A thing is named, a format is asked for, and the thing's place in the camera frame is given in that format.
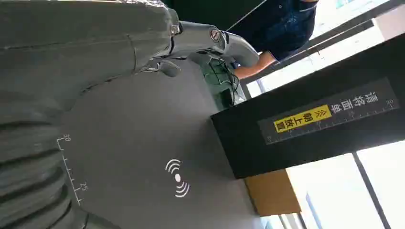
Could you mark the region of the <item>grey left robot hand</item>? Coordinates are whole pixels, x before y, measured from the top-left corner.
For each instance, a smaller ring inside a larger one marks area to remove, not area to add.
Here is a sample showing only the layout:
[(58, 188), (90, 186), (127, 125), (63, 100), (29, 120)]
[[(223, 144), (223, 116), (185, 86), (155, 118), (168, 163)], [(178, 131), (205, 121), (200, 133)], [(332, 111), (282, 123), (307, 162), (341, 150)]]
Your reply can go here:
[(252, 66), (254, 48), (213, 25), (181, 21), (160, 0), (3, 0), (0, 97), (67, 108), (121, 76), (163, 72), (196, 53)]

